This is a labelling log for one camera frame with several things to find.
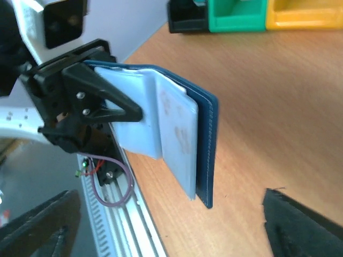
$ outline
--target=screw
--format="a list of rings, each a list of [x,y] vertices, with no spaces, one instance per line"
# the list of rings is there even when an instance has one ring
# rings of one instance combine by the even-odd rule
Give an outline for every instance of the screw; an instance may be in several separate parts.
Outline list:
[[[76,98],[80,99],[80,100],[85,98],[85,96],[86,96],[86,94],[84,92],[79,92],[76,94]]]
[[[91,110],[90,110],[90,109],[84,109],[84,110],[82,111],[82,114],[85,115],[85,116],[87,116],[87,115],[90,114],[90,113],[91,113]]]
[[[107,177],[108,179],[112,179],[112,178],[113,178],[113,172],[112,172],[112,171],[108,171],[108,172],[106,173],[106,177]]]

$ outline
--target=wallet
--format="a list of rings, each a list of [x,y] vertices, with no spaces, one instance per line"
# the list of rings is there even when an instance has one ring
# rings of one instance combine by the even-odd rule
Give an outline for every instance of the wallet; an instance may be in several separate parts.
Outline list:
[[[85,64],[143,110],[139,122],[112,124],[118,144],[129,152],[163,158],[189,199],[197,194],[212,208],[217,97],[155,65]],[[120,108],[109,101],[106,106]]]

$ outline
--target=table surface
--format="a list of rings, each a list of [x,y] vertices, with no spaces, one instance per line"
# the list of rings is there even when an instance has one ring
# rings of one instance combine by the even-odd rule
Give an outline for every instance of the table surface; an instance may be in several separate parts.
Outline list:
[[[265,189],[343,225],[343,32],[169,34],[127,63],[156,64],[220,101],[214,206],[189,201],[162,160],[129,154],[170,256],[272,256]]]

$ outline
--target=purple cable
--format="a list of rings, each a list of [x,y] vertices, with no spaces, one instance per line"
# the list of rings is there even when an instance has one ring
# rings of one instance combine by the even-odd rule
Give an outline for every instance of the purple cable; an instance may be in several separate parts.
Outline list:
[[[80,155],[84,155],[86,157],[89,158],[94,158],[94,159],[98,159],[98,160],[105,160],[105,161],[109,161],[109,162],[114,162],[116,164],[118,164],[125,172],[126,174],[126,179],[128,181],[128,189],[126,190],[125,194],[123,195],[123,197],[117,201],[117,202],[105,202],[104,200],[102,200],[96,190],[95,187],[95,181],[94,181],[94,176],[96,176],[96,174],[91,176],[91,182],[92,182],[92,188],[94,191],[94,195],[95,198],[104,206],[106,207],[118,207],[120,205],[122,205],[123,203],[125,203],[127,201],[127,199],[129,198],[131,191],[133,189],[133,176],[130,172],[130,170],[128,169],[128,167],[126,167],[122,162],[111,158],[111,157],[106,157],[106,156],[100,156],[100,155],[93,155],[93,154],[85,154],[85,153],[79,153]]]

